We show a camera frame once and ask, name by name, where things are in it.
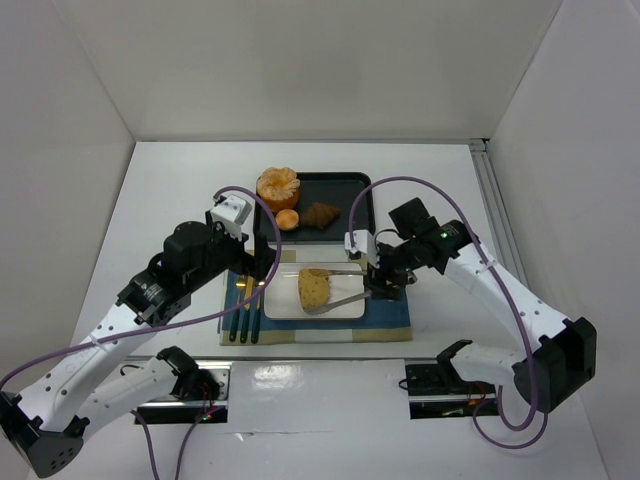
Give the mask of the metal tongs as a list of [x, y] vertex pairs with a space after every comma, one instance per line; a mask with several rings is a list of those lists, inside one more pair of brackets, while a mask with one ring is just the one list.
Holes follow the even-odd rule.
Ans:
[[[329, 271], [330, 277], [332, 276], [349, 276], [349, 277], [365, 277], [366, 276], [366, 271], [355, 271], [355, 270], [336, 270], [336, 269], [325, 269]], [[355, 295], [352, 295], [350, 297], [346, 297], [344, 299], [340, 299], [334, 302], [330, 302], [328, 304], [326, 304], [325, 306], [316, 308], [316, 309], [312, 309], [312, 310], [303, 310], [306, 314], [309, 315], [321, 315], [321, 314], [325, 314], [329, 311], [335, 310], [337, 308], [340, 308], [342, 306], [345, 305], [349, 305], [351, 303], [360, 301], [360, 300], [364, 300], [366, 298], [368, 298], [370, 296], [370, 292], [368, 290], [363, 291], [362, 293], [357, 293]]]

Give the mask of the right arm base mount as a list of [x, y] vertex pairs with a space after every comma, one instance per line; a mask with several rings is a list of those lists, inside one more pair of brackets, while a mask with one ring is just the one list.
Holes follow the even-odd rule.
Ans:
[[479, 416], [497, 416], [495, 388], [485, 382], [464, 381], [454, 371], [451, 359], [470, 340], [447, 347], [435, 360], [410, 360], [398, 387], [409, 397], [411, 419], [451, 419], [472, 417], [475, 409], [487, 402]]

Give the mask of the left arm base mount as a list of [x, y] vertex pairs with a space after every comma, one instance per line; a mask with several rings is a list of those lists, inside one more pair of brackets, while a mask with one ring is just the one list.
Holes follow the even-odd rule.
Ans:
[[153, 359], [167, 363], [177, 381], [168, 393], [136, 409], [138, 424], [186, 425], [199, 417], [203, 424], [228, 421], [229, 364], [197, 361], [177, 346], [161, 350]]

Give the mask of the tan sliced bread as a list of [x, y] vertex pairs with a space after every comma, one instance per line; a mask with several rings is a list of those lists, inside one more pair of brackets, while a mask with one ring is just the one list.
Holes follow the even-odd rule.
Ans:
[[317, 268], [301, 269], [298, 273], [298, 297], [303, 310], [312, 310], [329, 303], [329, 271]]

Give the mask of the dark brown bread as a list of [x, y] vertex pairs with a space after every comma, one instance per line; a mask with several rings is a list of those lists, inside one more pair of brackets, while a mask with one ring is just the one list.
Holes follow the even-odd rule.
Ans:
[[340, 208], [321, 202], [314, 202], [300, 216], [299, 225], [301, 227], [325, 229], [339, 218], [340, 215]]

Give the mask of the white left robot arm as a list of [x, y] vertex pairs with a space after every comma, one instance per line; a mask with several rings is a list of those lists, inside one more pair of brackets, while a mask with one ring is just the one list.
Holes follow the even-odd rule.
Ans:
[[139, 405], [166, 395], [181, 399], [213, 379], [181, 348], [161, 350], [129, 375], [105, 378], [134, 350], [191, 303], [194, 292], [230, 271], [270, 281], [281, 248], [222, 222], [185, 222], [166, 238], [163, 250], [118, 294], [115, 304], [83, 343], [57, 353], [59, 363], [17, 394], [1, 394], [1, 431], [39, 478], [68, 467], [86, 440]]

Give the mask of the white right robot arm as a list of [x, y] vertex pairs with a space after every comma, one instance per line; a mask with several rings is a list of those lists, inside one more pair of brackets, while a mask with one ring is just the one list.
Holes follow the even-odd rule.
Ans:
[[475, 298], [515, 338], [514, 350], [459, 340], [437, 362], [454, 382], [512, 385], [541, 413], [550, 413], [595, 375], [597, 332], [545, 304], [493, 258], [463, 222], [440, 224], [414, 198], [390, 212], [401, 239], [391, 246], [364, 230], [346, 234], [345, 247], [369, 263], [375, 295], [397, 299], [416, 270], [436, 270]]

